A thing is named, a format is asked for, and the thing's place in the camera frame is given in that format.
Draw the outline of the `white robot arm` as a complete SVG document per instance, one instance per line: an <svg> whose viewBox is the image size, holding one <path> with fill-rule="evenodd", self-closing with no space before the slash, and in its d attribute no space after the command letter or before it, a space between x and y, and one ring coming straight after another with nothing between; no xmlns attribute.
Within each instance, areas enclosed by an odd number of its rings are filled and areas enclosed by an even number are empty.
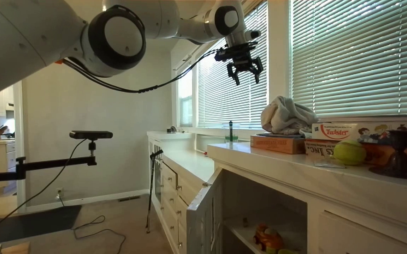
<svg viewBox="0 0 407 254"><path fill-rule="evenodd" d="M180 12L177 0L101 0L103 11L80 18L64 0L0 0L0 91L33 71L62 62L103 84L134 67L149 39L183 38L196 45L223 39L214 57L227 76L259 74L250 55L257 29L244 22L240 0L207 0L196 12Z"/></svg>

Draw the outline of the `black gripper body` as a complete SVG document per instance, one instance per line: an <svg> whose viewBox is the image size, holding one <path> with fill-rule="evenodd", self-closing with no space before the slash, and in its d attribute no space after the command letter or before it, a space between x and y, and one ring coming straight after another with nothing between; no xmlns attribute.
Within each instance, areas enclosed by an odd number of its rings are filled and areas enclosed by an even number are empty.
<svg viewBox="0 0 407 254"><path fill-rule="evenodd" d="M224 45L216 50L214 59L224 62L226 64L231 62L237 70L250 70L251 60L254 59L250 52L255 47L254 42L245 42L240 45Z"/></svg>

